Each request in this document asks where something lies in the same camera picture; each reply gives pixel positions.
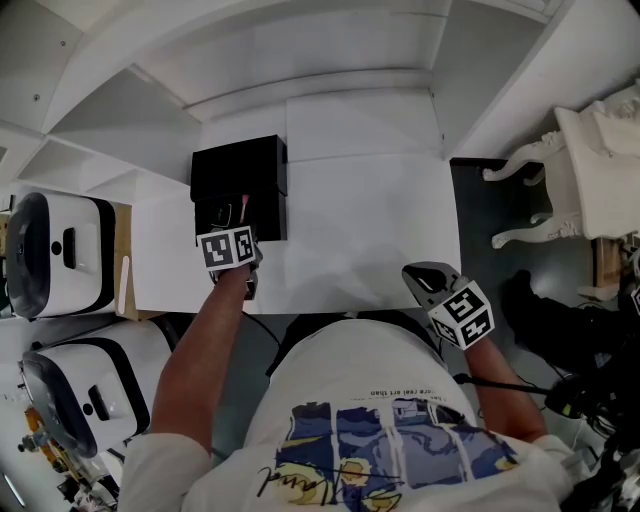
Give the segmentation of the black box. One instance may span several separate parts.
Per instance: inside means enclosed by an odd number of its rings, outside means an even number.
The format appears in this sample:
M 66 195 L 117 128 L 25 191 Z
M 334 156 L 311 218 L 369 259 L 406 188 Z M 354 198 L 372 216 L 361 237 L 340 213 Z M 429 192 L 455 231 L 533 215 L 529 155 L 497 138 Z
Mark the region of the black box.
M 277 135 L 225 144 L 192 155 L 190 198 L 195 233 L 215 230 L 212 207 L 233 205 L 228 228 L 250 225 L 260 242 L 285 241 L 288 196 L 287 146 Z M 245 222 L 240 223 L 241 198 L 250 196 Z

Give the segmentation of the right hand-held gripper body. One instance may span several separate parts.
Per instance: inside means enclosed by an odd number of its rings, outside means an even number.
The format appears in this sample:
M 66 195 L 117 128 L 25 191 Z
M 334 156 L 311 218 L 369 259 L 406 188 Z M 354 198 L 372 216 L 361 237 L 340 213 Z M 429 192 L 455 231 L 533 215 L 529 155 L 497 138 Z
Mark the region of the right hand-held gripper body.
M 495 329 L 492 307 L 475 281 L 470 281 L 428 312 L 436 334 L 466 351 Z

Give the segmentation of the person's white printed shirt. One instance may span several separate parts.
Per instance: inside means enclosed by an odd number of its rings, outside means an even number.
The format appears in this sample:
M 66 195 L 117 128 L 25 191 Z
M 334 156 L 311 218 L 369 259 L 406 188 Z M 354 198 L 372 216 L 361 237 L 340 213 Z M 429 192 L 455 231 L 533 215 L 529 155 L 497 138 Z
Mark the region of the person's white printed shirt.
M 177 434 L 135 440 L 118 512 L 560 512 L 570 456 L 480 427 L 412 333 L 344 320 L 289 352 L 223 463 Z

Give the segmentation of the person's left forearm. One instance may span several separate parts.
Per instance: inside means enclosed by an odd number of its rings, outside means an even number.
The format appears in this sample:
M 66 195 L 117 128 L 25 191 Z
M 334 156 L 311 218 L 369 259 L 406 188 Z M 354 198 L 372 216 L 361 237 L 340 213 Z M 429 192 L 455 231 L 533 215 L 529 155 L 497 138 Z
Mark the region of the person's left forearm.
M 250 267 L 228 270 L 162 370 L 151 432 L 185 436 L 209 451 L 213 421 L 239 330 Z

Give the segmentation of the black equipment pile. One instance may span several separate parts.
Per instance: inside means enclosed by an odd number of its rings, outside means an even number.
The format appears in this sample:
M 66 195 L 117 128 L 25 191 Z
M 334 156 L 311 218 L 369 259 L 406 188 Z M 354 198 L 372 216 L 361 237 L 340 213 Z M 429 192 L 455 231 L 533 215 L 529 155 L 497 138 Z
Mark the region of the black equipment pile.
M 562 512 L 640 512 L 640 380 L 628 374 L 570 376 L 545 399 L 548 409 L 584 419 L 605 438 L 595 473 L 576 484 Z

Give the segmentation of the white black-topped appliance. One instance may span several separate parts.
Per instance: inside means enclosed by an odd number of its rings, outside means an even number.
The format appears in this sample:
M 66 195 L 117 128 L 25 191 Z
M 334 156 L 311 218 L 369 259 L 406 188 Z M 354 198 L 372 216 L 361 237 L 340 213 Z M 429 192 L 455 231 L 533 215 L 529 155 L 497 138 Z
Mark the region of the white black-topped appliance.
M 20 366 L 49 434 L 92 458 L 149 428 L 172 348 L 157 323 L 126 320 L 29 350 Z
M 6 237 L 14 313 L 89 314 L 114 300 L 115 211 L 100 199 L 30 192 L 13 209 Z

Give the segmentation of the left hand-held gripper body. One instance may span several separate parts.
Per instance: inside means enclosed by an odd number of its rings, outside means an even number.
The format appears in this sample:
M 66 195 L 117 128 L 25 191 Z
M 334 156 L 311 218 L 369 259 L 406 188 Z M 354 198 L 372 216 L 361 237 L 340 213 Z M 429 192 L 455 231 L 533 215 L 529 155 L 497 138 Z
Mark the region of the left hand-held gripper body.
M 227 271 L 247 265 L 246 300 L 253 300 L 258 287 L 257 269 L 262 261 L 254 231 L 250 225 L 215 230 L 196 236 L 204 264 L 214 284 Z

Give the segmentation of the white flat strip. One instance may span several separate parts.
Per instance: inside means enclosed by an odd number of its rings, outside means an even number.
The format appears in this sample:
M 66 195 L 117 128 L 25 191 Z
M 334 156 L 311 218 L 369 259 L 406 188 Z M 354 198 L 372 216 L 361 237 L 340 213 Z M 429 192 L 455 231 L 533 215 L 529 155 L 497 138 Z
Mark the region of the white flat strip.
M 130 257 L 118 256 L 114 260 L 114 300 L 116 313 L 121 317 L 126 316 L 129 272 Z

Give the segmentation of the pile of metal parts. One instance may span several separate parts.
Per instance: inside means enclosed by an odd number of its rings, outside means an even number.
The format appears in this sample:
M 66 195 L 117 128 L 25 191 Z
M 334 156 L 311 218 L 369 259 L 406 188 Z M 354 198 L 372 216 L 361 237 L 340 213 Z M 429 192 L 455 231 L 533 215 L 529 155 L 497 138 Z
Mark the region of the pile of metal parts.
M 48 432 L 40 413 L 29 406 L 24 411 L 27 434 L 17 445 L 20 453 L 41 454 L 64 477 L 57 490 L 71 507 L 69 512 L 117 512 L 119 487 L 107 474 L 92 476 L 89 470 Z

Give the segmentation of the person's right forearm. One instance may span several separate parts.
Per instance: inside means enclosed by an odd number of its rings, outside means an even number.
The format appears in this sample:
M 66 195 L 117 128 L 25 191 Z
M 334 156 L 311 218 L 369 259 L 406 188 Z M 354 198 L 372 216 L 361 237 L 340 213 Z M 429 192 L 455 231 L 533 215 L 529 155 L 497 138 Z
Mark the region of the person's right forearm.
M 477 341 L 464 355 L 473 378 L 501 384 L 521 384 L 489 337 Z M 526 392 L 487 386 L 476 386 L 476 391 L 488 430 L 528 443 L 548 434 L 542 413 Z

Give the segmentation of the person's black trousers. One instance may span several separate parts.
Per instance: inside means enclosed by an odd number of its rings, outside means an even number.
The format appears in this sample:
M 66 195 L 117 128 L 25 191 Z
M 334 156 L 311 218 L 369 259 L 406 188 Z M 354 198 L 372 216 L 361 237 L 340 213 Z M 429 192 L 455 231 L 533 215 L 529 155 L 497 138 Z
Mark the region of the person's black trousers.
M 270 378 L 278 366 L 282 363 L 286 355 L 295 345 L 314 335 L 321 329 L 343 320 L 358 319 L 371 320 L 387 323 L 400 327 L 419 337 L 441 360 L 441 349 L 436 346 L 430 337 L 426 327 L 422 326 L 416 319 L 398 310 L 378 310 L 357 312 L 354 316 L 346 313 L 313 313 L 297 316 L 287 327 L 283 340 L 280 342 L 276 356 L 265 372 Z

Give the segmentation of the white table top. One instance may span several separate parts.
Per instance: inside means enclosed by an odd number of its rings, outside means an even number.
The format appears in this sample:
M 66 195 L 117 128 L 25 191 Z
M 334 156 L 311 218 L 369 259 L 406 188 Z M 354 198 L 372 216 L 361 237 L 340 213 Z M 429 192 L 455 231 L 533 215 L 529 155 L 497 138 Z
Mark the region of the white table top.
M 411 308 L 402 268 L 461 264 L 452 174 L 429 95 L 349 91 L 206 123 L 203 149 L 265 135 L 288 147 L 288 237 L 264 242 L 252 314 Z

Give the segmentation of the white vanity table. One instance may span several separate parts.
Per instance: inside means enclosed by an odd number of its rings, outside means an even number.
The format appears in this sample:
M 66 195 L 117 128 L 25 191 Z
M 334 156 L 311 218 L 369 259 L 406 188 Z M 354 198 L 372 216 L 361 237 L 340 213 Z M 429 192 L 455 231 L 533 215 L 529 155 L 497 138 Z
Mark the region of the white vanity table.
M 533 215 L 530 228 L 494 235 L 492 247 L 640 234 L 640 78 L 580 112 L 556 107 L 554 115 L 556 131 L 516 149 L 502 168 L 483 171 L 486 182 L 498 182 L 540 163 L 524 184 L 543 181 L 552 207 Z

